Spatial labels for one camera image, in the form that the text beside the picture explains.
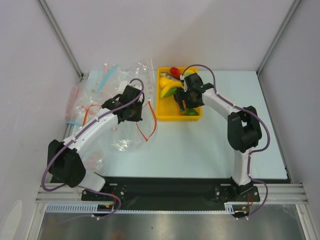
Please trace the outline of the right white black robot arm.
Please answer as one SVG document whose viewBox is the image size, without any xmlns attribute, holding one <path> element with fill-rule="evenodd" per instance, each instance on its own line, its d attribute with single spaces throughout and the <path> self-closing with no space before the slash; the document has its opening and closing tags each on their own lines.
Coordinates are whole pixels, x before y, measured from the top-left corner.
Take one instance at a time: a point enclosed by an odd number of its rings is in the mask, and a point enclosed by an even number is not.
<svg viewBox="0 0 320 240">
<path fill-rule="evenodd" d="M 204 84 L 197 73 L 181 76 L 183 89 L 177 90 L 174 100 L 181 112 L 207 106 L 227 121 L 227 140 L 234 150 L 231 196 L 242 201 L 253 187 L 249 177 L 249 153 L 262 138 L 257 111 L 253 106 L 239 108 L 219 94 L 212 83 Z"/>
</svg>

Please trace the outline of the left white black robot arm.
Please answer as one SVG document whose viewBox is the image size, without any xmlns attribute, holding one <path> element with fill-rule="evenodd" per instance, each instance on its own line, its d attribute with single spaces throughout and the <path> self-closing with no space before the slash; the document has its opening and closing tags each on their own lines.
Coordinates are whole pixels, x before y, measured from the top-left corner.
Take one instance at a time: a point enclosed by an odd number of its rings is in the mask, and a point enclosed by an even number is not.
<svg viewBox="0 0 320 240">
<path fill-rule="evenodd" d="M 98 113 L 73 135 L 62 141 L 54 139 L 48 146 L 47 167 L 43 173 L 41 186 L 45 191 L 47 174 L 51 174 L 70 188 L 82 187 L 92 191 L 99 200 L 110 195 L 110 187 L 104 177 L 84 166 L 82 157 L 89 147 L 103 133 L 121 122 L 142 120 L 144 85 L 128 84 L 123 93 L 106 100 Z"/>
</svg>

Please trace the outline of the orange green toy mango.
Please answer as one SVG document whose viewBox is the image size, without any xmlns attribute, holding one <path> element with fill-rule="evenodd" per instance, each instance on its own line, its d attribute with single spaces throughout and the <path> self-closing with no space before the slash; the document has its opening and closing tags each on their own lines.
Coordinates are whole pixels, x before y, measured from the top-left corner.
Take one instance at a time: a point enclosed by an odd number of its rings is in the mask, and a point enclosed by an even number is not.
<svg viewBox="0 0 320 240">
<path fill-rule="evenodd" d="M 181 112 L 183 116 L 198 116 L 199 113 L 194 108 L 186 108 Z"/>
</svg>

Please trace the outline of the yellow toy banana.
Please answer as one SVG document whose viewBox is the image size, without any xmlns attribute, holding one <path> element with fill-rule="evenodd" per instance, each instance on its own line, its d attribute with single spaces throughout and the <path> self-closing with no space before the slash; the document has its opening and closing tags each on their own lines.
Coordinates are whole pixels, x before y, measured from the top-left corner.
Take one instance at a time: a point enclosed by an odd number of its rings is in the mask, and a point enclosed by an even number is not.
<svg viewBox="0 0 320 240">
<path fill-rule="evenodd" d="M 183 89 L 184 85 L 180 82 L 180 81 L 174 81 L 172 83 L 169 83 L 168 85 L 166 85 L 160 92 L 160 98 L 164 98 L 166 97 L 166 93 L 172 89 L 172 88 L 177 88 L 177 89 Z"/>
</svg>

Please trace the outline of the clear orange-zipper zip bag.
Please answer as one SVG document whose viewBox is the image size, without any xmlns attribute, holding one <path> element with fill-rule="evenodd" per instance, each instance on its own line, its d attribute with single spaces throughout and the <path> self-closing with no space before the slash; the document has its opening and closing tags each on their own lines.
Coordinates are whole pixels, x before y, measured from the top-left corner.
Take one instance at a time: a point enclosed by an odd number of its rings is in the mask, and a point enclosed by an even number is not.
<svg viewBox="0 0 320 240">
<path fill-rule="evenodd" d="M 158 121 L 150 97 L 142 105 L 141 117 L 139 122 L 122 122 L 111 130 L 109 145 L 112 150 L 133 152 L 151 140 L 157 130 Z"/>
</svg>

